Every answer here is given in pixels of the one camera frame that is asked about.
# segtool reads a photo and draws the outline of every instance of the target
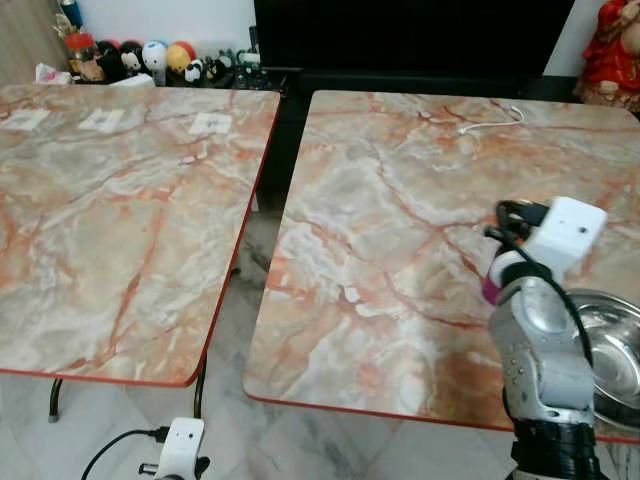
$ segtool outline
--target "metal bowl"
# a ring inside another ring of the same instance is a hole
[[[596,416],[640,431],[640,308],[597,290],[567,293],[591,339]]]

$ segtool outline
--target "table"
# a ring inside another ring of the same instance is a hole
[[[0,371],[191,384],[278,104],[255,91],[1,89]],[[16,121],[22,110],[37,118]]]
[[[505,122],[460,135],[462,126]],[[567,280],[640,303],[640,125],[604,107],[316,92],[244,386],[264,401],[511,429],[482,279],[501,199],[609,212]],[[597,425],[599,438],[637,435]]]

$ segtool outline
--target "figurine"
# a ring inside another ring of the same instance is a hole
[[[100,50],[101,55],[101,57],[98,58],[98,65],[100,65],[104,71],[107,82],[109,83],[119,82],[127,76],[127,71],[122,64],[118,47],[118,42],[113,40],[102,40],[98,42],[98,50]]]
[[[233,52],[231,49],[220,50],[218,51],[217,60],[220,60],[226,68],[231,68],[234,66],[233,64]]]
[[[180,76],[184,75],[187,66],[196,59],[196,52],[187,42],[174,42],[167,50],[169,70]]]
[[[193,60],[184,71],[184,79],[193,85],[202,85],[206,76],[205,64],[197,58]]]
[[[134,77],[138,73],[147,73],[142,61],[142,45],[138,42],[133,40],[124,42],[120,46],[120,59],[130,77]]]
[[[640,111],[640,0],[608,0],[584,52],[575,94],[583,102]]]
[[[156,87],[167,84],[167,47],[162,42],[149,42],[142,49],[142,60],[151,71]]]
[[[219,58],[212,60],[211,57],[206,57],[207,66],[207,78],[212,82],[217,82],[225,76],[228,67]]]

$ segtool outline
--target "table leg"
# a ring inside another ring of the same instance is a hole
[[[207,357],[204,357],[202,368],[196,380],[196,391],[193,397],[193,417],[202,418],[202,389],[204,387],[204,377],[207,374]]]
[[[60,387],[62,379],[56,378],[51,385],[51,396],[49,397],[49,423],[56,423],[58,418],[58,398],[60,397]]]

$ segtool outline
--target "red statue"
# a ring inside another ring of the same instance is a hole
[[[583,102],[640,111],[640,0],[608,0],[583,57]]]

